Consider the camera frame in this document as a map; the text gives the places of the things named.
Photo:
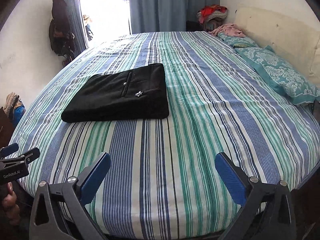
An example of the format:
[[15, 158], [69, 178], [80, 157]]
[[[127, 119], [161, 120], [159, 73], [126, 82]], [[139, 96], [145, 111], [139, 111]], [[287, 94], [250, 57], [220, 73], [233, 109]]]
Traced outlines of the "left hand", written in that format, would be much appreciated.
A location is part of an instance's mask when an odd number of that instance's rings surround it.
[[1, 222], [17, 226], [20, 220], [20, 208], [12, 182], [1, 185]]

